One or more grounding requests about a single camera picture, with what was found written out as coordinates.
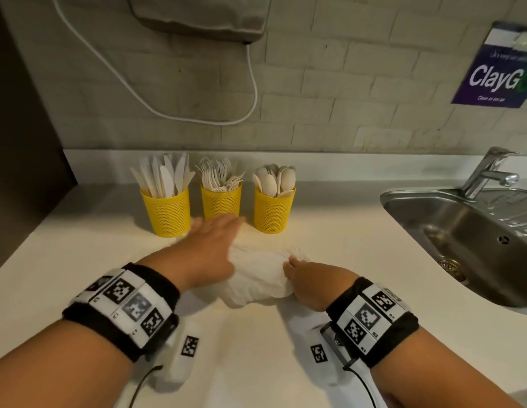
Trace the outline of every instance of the chrome faucet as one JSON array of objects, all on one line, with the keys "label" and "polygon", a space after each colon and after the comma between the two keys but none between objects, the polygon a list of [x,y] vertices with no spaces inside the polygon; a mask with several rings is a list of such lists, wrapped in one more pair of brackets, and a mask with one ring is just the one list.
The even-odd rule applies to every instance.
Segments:
[{"label": "chrome faucet", "polygon": [[518,182],[520,179],[518,174],[498,171],[506,157],[515,154],[519,152],[512,152],[503,147],[491,147],[460,189],[460,196],[468,200],[475,199],[489,180],[496,180],[507,188]]}]

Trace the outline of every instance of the wrist band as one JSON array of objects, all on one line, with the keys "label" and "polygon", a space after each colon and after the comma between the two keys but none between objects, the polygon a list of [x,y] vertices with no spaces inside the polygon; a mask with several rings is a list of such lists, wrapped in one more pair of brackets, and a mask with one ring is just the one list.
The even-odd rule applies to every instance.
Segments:
[{"label": "wrist band", "polygon": [[348,337],[344,345],[372,368],[418,329],[418,319],[389,289],[358,278],[326,309]]},{"label": "wrist band", "polygon": [[112,269],[72,299],[63,318],[93,329],[133,362],[155,352],[178,326],[175,285],[143,265]]}]

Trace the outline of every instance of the black cable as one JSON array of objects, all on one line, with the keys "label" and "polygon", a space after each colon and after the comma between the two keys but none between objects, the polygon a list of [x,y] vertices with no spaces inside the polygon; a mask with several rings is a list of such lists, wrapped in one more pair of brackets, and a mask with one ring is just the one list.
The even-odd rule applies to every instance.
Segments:
[{"label": "black cable", "polygon": [[149,370],[146,374],[144,374],[144,377],[140,380],[139,384],[137,385],[137,389],[135,390],[135,393],[133,394],[133,398],[131,398],[129,408],[133,408],[133,404],[135,403],[135,398],[137,398],[137,395],[139,394],[139,391],[142,388],[144,381],[146,381],[146,378],[148,378],[152,372],[159,371],[161,369],[163,369],[163,365],[156,365],[151,370]]},{"label": "black cable", "polygon": [[375,404],[375,400],[373,399],[373,396],[371,395],[371,392],[369,391],[369,388],[367,387],[366,383],[363,382],[363,379],[360,375],[358,375],[358,373],[355,371],[355,370],[352,370],[350,368],[347,368],[347,367],[343,367],[343,370],[345,371],[349,371],[349,372],[352,372],[354,375],[356,375],[358,377],[358,379],[360,380],[360,382],[362,383],[362,385],[364,386],[364,388],[366,389],[367,391],[367,395],[369,395],[369,398],[371,398],[371,403],[373,404],[373,408],[376,408],[376,404]]}]

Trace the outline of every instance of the sink drain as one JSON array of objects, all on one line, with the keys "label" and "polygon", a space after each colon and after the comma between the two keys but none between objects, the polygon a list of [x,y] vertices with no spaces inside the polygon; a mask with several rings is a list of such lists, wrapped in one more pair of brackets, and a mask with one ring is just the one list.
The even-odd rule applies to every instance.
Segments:
[{"label": "sink drain", "polygon": [[439,263],[439,266],[445,269],[447,273],[458,282],[465,282],[467,280],[455,262],[451,262],[450,260],[438,260],[437,263]]}]

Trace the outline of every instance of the poster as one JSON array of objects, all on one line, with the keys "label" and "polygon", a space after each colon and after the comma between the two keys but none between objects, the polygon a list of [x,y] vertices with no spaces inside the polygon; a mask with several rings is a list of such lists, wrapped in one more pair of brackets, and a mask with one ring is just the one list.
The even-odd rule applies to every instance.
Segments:
[{"label": "poster", "polygon": [[527,27],[496,23],[465,76],[453,104],[518,109],[527,98],[527,53],[513,42]]}]

